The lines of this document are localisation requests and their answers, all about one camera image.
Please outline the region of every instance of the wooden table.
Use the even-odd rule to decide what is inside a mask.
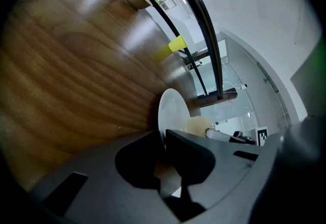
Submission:
[[[125,0],[18,0],[2,31],[0,145],[29,190],[80,151],[157,129],[175,88],[199,115],[191,74],[145,10]]]

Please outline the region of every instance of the white wall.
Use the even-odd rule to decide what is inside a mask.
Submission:
[[[307,0],[204,0],[217,30],[242,45],[278,87],[293,123],[306,109],[290,78],[306,60],[322,28]]]
[[[256,114],[254,111],[250,112],[250,117],[248,116],[248,114],[242,115],[242,122],[244,124],[244,130],[248,131],[254,128],[258,127],[258,122],[257,122],[257,118],[256,118]]]
[[[198,22],[193,14],[189,15],[188,19],[182,20],[187,26],[194,43],[204,40],[203,33],[198,25]]]
[[[246,83],[246,91],[254,108],[259,127],[267,126],[269,134],[277,133],[282,108],[276,93],[269,82],[264,82],[264,74],[243,48],[232,39],[227,39],[228,61],[242,83]]]
[[[215,130],[218,130],[222,133],[226,133],[230,136],[234,134],[235,131],[244,132],[245,126],[243,124],[241,117],[228,119],[227,123],[215,125]]]

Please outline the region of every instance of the ceiling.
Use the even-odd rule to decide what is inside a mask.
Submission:
[[[321,37],[322,28],[307,0],[204,0],[215,30],[242,45],[268,72],[287,100],[293,118],[305,107],[291,77]]]

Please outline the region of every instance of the white plate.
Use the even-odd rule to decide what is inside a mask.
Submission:
[[[188,107],[179,92],[167,89],[158,107],[158,129],[162,140],[167,129],[183,131],[189,118]]]

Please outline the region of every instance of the black metal handrail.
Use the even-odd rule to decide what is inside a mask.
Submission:
[[[178,30],[173,25],[172,21],[168,18],[165,11],[159,6],[159,4],[155,0],[150,0],[153,4],[153,7],[159,12],[159,14],[162,16],[162,18],[165,20],[165,22],[168,24],[168,26],[171,28],[174,35],[177,37],[179,36]],[[222,85],[222,63],[220,58],[220,50],[218,46],[218,41],[216,39],[216,34],[214,31],[213,24],[211,22],[210,16],[208,14],[208,11],[205,7],[205,4],[202,0],[187,0],[189,6],[193,10],[193,13],[197,19],[197,22],[199,24],[199,27],[203,33],[206,46],[211,58],[211,63],[213,67],[214,77],[215,77],[215,84],[216,84],[216,96],[217,99],[223,98],[223,85]],[[203,82],[203,79],[198,71],[198,68],[195,64],[195,61],[189,52],[188,48],[184,49],[190,63],[192,64],[197,77],[200,81],[201,86],[203,87],[205,95],[207,95],[207,91]]]

